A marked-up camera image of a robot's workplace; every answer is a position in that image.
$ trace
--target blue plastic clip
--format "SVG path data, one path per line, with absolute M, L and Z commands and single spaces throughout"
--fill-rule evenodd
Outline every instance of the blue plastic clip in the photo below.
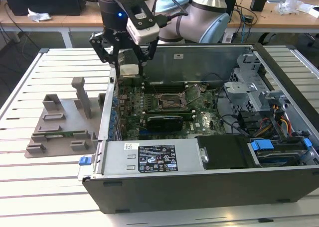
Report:
M 311 141 L 308 138 L 304 139 L 304 143 L 305 143 L 308 150 L 310 150 L 313 146 L 313 144 L 311 143 Z
M 271 140 L 255 140 L 251 143 L 254 151 L 259 150 L 274 150 L 274 146 L 271 143 Z
M 89 166 L 91 165 L 91 158 L 87 156 L 82 156 L 79 160 L 80 166 Z

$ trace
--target floor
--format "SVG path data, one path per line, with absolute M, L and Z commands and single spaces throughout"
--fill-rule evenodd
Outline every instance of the floor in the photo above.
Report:
M 88 48 L 88 39 L 91 33 L 76 32 L 72 33 L 72 43 L 75 48 Z M 0 107 L 5 103 L 12 90 L 18 84 L 24 72 L 28 69 L 33 59 L 38 53 L 38 49 L 26 38 L 21 36 L 20 43 L 9 43 L 0 51 Z M 29 37 L 40 48 L 64 48 L 62 37 L 59 33 L 28 33 Z M 247 42 L 257 42 L 261 34 L 253 33 Z M 235 42 L 240 42 L 241 37 L 237 37 Z M 304 34 L 278 34 L 271 38 L 268 45 L 294 45 L 306 58 L 316 67 L 319 67 L 319 45 L 308 47 L 309 38 Z

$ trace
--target red wire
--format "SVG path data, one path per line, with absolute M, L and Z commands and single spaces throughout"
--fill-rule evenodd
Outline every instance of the red wire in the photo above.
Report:
M 292 126 L 291 126 L 291 123 L 290 123 L 290 121 L 288 121 L 288 120 L 286 120 L 285 118 L 284 118 L 284 116 L 281 116 L 281 118 L 283 119 L 283 120 L 285 120 L 287 123 L 288 123 L 288 134 L 290 135 L 290 136 L 292 136 Z
M 260 129 L 263 127 L 263 122 L 266 121 L 266 120 L 269 120 L 269 118 L 264 118 L 261 122 L 260 122 Z

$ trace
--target motherboard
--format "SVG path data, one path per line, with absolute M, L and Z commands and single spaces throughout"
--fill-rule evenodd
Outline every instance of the motherboard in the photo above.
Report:
M 225 134 L 214 106 L 217 92 L 205 84 L 120 86 L 122 138 L 185 139 Z

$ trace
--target connector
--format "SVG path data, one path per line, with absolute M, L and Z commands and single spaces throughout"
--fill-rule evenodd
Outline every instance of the connector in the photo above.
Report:
M 254 17 L 247 14 L 244 15 L 244 19 L 245 19 L 245 23 L 248 23 L 248 24 L 252 24 L 254 21 Z

